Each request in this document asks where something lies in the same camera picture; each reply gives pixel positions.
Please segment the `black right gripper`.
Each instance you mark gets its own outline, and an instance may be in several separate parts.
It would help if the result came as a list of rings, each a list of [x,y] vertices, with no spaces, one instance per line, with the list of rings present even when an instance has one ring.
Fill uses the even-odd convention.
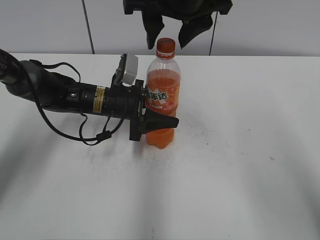
[[[212,13],[227,15],[233,3],[231,0],[124,0],[126,15],[135,11],[142,14],[146,32],[146,43],[153,49],[157,37],[165,27],[163,17],[183,20],[178,34],[180,48],[185,48],[195,37],[213,26]]]

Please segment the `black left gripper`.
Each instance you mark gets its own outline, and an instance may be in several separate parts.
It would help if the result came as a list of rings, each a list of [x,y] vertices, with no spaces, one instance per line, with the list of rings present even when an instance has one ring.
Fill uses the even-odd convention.
[[[139,130],[139,118],[142,115],[144,99],[144,81],[137,79],[133,85],[112,83],[104,99],[104,113],[109,118],[120,119],[111,134],[116,133],[124,120],[129,120],[129,140],[139,141],[142,133],[178,127],[179,119],[155,111],[145,111],[142,116],[142,133]]]

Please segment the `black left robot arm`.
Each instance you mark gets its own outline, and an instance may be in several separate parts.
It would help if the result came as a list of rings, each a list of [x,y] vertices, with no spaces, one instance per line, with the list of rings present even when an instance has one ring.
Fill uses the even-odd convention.
[[[124,120],[129,120],[129,139],[138,142],[144,134],[176,128],[179,124],[176,117],[146,108],[147,89],[143,80],[136,78],[138,57],[135,55],[121,55],[110,87],[76,81],[54,72],[59,66],[71,67],[71,64],[47,65],[34,59],[19,61],[8,52],[0,51],[1,83],[12,95],[34,102],[46,124],[64,138],[94,146],[110,139]],[[83,136],[82,126],[79,136],[71,136],[55,128],[45,111],[75,113],[85,118],[88,115],[106,116],[118,118],[119,123],[113,130],[103,129],[93,138]]]

